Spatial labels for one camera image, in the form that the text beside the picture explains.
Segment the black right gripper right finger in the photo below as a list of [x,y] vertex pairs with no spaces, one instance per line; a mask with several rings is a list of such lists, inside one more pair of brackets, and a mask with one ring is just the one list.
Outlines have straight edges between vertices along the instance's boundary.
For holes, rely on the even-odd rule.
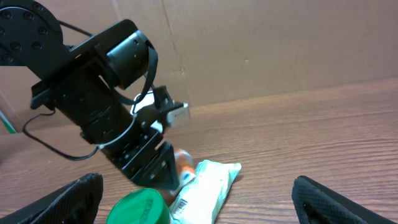
[[394,224],[304,175],[294,181],[292,200],[300,224]]

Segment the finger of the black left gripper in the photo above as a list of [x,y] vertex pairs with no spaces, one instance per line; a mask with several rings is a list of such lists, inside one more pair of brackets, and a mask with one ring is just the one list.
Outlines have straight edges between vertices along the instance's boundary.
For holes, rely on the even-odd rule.
[[164,142],[150,162],[140,168],[131,180],[141,187],[176,190],[180,182],[171,143]]

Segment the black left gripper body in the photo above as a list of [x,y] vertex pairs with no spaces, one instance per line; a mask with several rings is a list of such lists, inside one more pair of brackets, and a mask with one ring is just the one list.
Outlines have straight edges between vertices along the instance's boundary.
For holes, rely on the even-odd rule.
[[168,128],[166,115],[174,110],[174,100],[165,86],[158,86],[152,91],[154,104],[132,114],[132,122],[127,131],[113,142],[100,147],[107,159],[130,180],[167,141],[163,136]]

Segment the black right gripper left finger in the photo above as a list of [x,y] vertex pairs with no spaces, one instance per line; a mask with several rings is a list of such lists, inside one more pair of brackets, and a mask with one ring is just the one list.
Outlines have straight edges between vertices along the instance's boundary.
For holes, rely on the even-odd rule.
[[88,224],[103,196],[103,176],[90,173],[1,218],[2,224]]

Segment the small orange box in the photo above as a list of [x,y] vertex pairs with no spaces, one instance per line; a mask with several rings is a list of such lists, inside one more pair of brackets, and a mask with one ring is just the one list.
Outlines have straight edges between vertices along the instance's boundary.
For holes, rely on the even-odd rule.
[[174,157],[179,186],[175,190],[169,191],[172,197],[177,196],[178,193],[196,177],[193,159],[187,151],[175,149]]

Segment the green lid white jar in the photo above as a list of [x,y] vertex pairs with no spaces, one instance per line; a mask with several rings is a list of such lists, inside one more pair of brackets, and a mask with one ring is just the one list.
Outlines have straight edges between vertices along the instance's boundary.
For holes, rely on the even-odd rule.
[[170,224],[171,221],[161,194],[144,188],[123,197],[110,211],[106,224]]

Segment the teal snack packet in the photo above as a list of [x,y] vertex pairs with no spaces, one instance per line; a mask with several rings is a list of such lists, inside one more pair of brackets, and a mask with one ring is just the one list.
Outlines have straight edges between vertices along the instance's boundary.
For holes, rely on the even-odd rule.
[[199,162],[195,170],[197,176],[169,207],[173,222],[214,224],[241,168],[240,163]]

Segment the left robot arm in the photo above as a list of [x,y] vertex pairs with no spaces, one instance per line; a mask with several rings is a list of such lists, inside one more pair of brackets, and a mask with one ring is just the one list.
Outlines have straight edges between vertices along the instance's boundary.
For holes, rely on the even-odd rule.
[[39,78],[30,107],[62,112],[136,185],[177,189],[174,149],[153,124],[170,126],[168,116],[183,104],[154,86],[152,43],[129,19],[73,47],[62,27],[37,1],[1,1],[1,65],[25,66]]

